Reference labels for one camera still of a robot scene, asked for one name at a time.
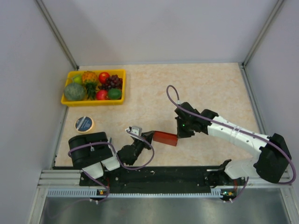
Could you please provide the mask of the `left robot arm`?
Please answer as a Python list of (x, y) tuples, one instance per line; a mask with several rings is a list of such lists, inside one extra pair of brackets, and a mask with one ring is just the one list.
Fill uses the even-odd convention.
[(152, 151), (150, 161), (153, 160), (155, 151), (152, 146), (154, 131), (135, 133), (130, 127), (126, 130), (133, 143), (125, 145), (117, 151), (105, 132), (84, 134), (68, 140), (69, 152), (73, 167), (81, 171), (80, 186), (97, 186), (108, 184), (121, 172), (139, 172), (150, 162), (139, 167), (133, 167), (142, 150)]

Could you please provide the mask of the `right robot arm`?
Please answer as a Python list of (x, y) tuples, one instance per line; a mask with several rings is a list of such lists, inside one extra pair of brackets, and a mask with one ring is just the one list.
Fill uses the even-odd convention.
[(251, 158), (238, 161), (227, 160), (218, 173), (222, 184), (228, 185), (241, 177), (260, 177), (263, 180), (280, 184), (292, 157), (284, 137), (258, 134), (243, 129), (209, 109), (198, 112), (188, 102), (183, 102), (176, 109), (177, 136), (189, 138), (195, 133), (204, 133), (218, 137), (240, 147)]

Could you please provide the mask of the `red paper box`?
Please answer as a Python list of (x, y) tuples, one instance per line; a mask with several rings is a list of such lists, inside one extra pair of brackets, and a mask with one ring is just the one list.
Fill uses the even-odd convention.
[(159, 143), (174, 146), (174, 147), (178, 143), (177, 135), (172, 134), (172, 133), (160, 132), (160, 131), (155, 131), (155, 133), (153, 135), (153, 140), (155, 142), (159, 142)]

